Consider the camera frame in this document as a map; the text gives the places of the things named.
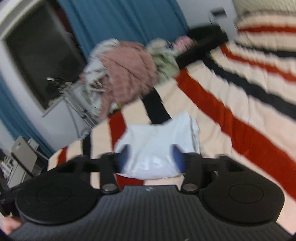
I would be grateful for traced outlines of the person's hand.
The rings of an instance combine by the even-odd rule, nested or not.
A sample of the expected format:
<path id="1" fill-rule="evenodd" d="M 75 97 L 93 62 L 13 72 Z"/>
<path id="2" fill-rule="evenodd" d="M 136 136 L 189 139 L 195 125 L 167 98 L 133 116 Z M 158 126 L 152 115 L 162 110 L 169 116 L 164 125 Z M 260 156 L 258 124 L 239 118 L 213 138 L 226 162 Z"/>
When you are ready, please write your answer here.
<path id="1" fill-rule="evenodd" d="M 23 220 L 20 217 L 6 216 L 3 218 L 3 231 L 9 235 L 14 230 L 18 229 L 23 224 Z"/>

